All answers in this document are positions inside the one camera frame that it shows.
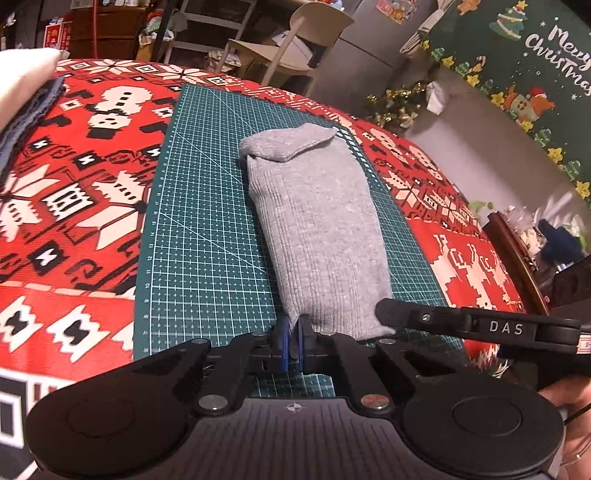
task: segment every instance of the folded gray sock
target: folded gray sock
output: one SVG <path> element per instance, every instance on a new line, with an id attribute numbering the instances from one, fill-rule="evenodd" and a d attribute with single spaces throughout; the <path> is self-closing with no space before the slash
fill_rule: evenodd
<path id="1" fill-rule="evenodd" d="M 394 331 L 374 309 L 391 298 L 388 259 L 367 179 L 336 129 L 304 124 L 245 138 L 249 194 L 291 326 L 365 340 Z"/>

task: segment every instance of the red christmas tablecloth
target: red christmas tablecloth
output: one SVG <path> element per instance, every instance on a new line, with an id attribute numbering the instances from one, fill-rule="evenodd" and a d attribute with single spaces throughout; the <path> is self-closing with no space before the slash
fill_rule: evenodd
<path id="1" fill-rule="evenodd" d="M 0 196 L 0 406 L 8 405 L 0 408 L 0 476 L 15 478 L 28 465 L 34 471 L 22 420 L 37 400 L 132 359 L 142 225 L 185 82 L 348 128 L 407 218 L 448 303 L 520 308 L 465 199 L 413 143 L 300 95 L 197 69 L 66 60 L 57 75 L 66 78 L 66 92 Z M 496 354 L 488 344 L 466 342 L 466 349 L 481 367 Z"/>

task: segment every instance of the merry christmas banner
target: merry christmas banner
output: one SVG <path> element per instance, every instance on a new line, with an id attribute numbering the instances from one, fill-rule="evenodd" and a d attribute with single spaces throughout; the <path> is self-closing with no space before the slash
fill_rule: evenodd
<path id="1" fill-rule="evenodd" d="M 533 137 L 591 208 L 591 30 L 573 11 L 457 0 L 422 46 Z"/>

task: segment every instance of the cutting mat grid lines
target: cutting mat grid lines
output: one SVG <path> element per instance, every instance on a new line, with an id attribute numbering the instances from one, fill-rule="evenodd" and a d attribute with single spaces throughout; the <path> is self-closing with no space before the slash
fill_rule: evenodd
<path id="1" fill-rule="evenodd" d="M 266 330 L 281 310 L 246 174 L 241 139 L 309 122 L 337 127 L 368 178 L 400 300 L 444 304 L 408 226 L 348 130 L 272 103 L 185 85 L 168 128 L 146 215 L 138 271 L 134 358 L 191 338 L 227 345 Z M 400 332 L 405 340 L 418 332 Z M 258 395 L 332 394 L 330 378 L 262 376 Z"/>

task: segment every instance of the round black disc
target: round black disc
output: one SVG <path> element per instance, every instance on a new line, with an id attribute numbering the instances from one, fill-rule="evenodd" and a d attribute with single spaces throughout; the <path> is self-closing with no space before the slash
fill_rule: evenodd
<path id="1" fill-rule="evenodd" d="M 104 388 L 93 379 L 42 399 L 27 418 L 36 461 L 67 477 L 91 478 L 140 471 L 166 456 L 187 430 L 186 409 L 170 390 L 138 377 Z"/>
<path id="2" fill-rule="evenodd" d="M 520 478 L 547 466 L 563 420 L 535 392 L 486 375 L 449 375 L 405 406 L 402 427 L 420 456 L 464 478 Z"/>

